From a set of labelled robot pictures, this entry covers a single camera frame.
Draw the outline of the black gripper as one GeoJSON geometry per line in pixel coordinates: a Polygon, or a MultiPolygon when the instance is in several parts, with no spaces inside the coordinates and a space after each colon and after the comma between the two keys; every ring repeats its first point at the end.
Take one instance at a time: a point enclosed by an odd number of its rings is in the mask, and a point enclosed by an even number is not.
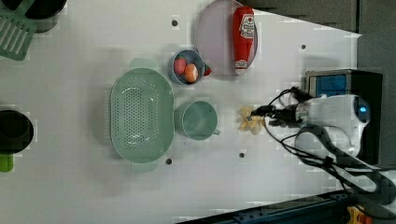
{"type": "Polygon", "coordinates": [[[296,118],[297,105],[287,105],[283,109],[276,109],[273,105],[262,105],[253,110],[251,116],[267,116],[268,124],[274,127],[299,127],[300,122],[296,118]]]}

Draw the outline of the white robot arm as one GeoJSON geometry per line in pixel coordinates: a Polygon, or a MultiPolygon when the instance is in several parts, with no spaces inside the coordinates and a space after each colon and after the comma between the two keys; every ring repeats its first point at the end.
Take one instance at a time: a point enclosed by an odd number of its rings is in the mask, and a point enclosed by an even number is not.
{"type": "Polygon", "coordinates": [[[362,136],[371,121],[368,104],[358,95],[309,96],[294,105],[262,105],[247,119],[261,119],[267,127],[296,129],[278,141],[304,164],[317,167],[369,200],[388,205],[395,201],[395,183],[384,170],[362,161],[362,136]]]}

